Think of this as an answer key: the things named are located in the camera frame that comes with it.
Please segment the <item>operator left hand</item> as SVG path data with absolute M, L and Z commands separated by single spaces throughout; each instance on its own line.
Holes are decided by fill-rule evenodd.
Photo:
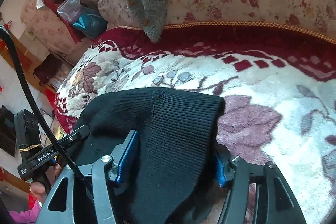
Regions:
M 53 166 L 49 166 L 48 170 L 46 171 L 46 176 L 51 186 L 53 186 L 61 171 L 62 168 L 58 163 L 55 163 Z M 45 190 L 45 186 L 42 183 L 38 181 L 33 181 L 30 184 L 30 191 L 39 202 L 45 202 L 47 193 Z

